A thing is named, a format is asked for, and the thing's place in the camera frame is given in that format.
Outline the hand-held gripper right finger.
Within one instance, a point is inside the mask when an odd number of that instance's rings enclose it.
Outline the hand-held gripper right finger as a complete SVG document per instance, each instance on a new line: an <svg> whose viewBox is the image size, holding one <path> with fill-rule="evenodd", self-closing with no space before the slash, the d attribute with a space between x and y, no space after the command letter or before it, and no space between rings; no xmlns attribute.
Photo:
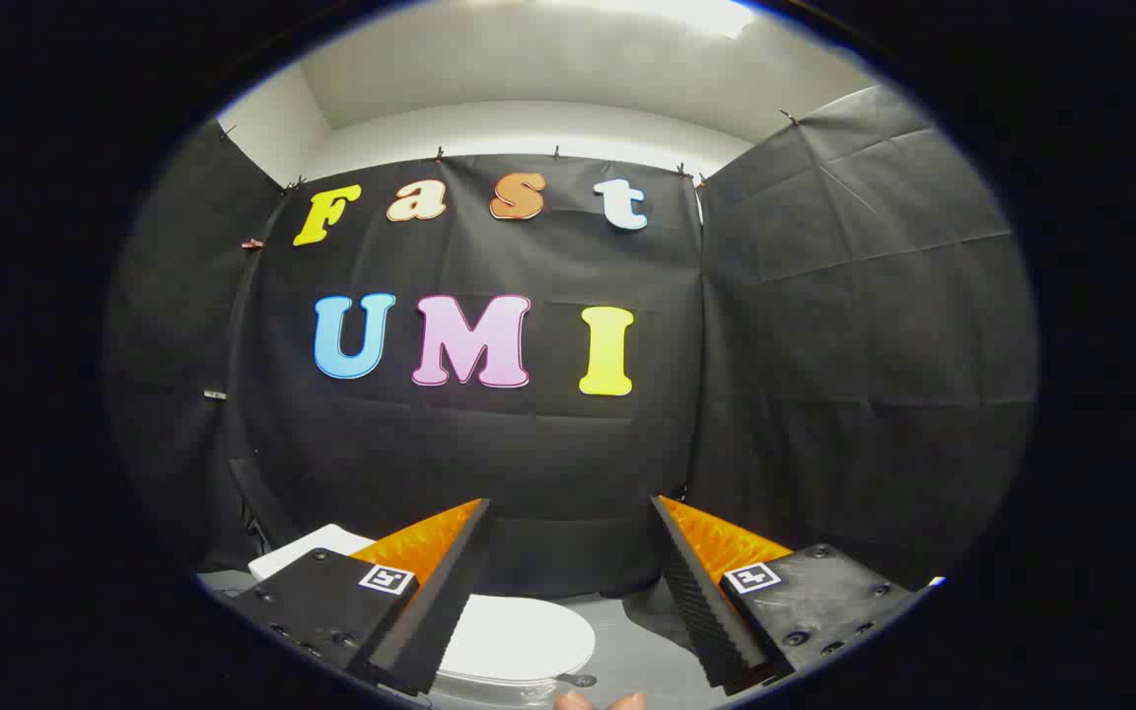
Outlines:
<svg viewBox="0 0 1136 710"><path fill-rule="evenodd" d="M691 652L726 691L847 655L929 586L905 562L833 538L779 542L666 495L649 500L649 536Z"/></svg>

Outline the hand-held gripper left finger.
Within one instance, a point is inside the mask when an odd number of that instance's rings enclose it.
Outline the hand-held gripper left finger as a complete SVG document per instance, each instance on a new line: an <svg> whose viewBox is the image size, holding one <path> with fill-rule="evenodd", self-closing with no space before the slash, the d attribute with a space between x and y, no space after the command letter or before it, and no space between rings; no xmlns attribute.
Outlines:
<svg viewBox="0 0 1136 710"><path fill-rule="evenodd" d="M486 569L490 507L474 499L350 554L314 548L234 611L329 669L421 695Z"/></svg>

